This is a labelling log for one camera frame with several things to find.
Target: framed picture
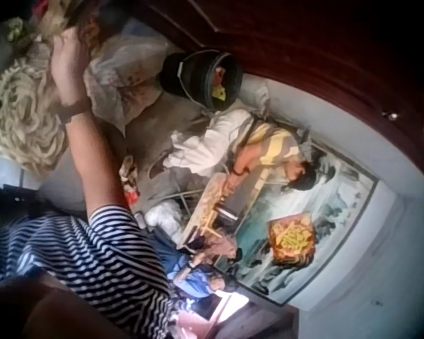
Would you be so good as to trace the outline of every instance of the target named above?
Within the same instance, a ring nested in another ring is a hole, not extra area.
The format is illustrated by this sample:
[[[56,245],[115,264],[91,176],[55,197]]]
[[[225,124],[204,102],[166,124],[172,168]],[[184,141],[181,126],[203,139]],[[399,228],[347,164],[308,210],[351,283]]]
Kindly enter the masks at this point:
[[[241,286],[282,306],[307,286],[339,251],[365,210],[377,180],[357,164],[324,144],[313,141],[311,161],[317,184],[309,191],[289,189],[281,169],[258,188],[236,224],[238,263],[219,258],[214,266]],[[300,264],[279,264],[273,257],[269,227],[273,221],[307,215],[314,228],[314,256]]]

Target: foot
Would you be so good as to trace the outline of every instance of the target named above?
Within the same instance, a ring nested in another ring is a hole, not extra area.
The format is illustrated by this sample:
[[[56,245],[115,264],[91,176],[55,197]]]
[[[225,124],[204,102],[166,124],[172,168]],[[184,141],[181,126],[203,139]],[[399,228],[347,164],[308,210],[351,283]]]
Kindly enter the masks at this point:
[[[170,152],[166,152],[161,157],[159,157],[156,162],[153,163],[148,172],[149,179],[154,179],[156,176],[158,176],[160,173],[163,173],[167,169],[165,166],[163,166],[163,162],[169,154]]]

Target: bracelet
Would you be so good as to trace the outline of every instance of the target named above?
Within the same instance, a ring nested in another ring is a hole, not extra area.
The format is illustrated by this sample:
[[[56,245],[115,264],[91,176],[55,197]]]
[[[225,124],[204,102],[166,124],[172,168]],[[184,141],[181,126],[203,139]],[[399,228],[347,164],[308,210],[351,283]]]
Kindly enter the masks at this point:
[[[231,170],[231,172],[233,174],[237,175],[238,177],[241,177],[244,173],[249,173],[249,168],[246,167],[246,168],[243,169],[243,172],[242,173],[238,173],[238,172],[235,171],[235,169],[233,167],[232,170]]]

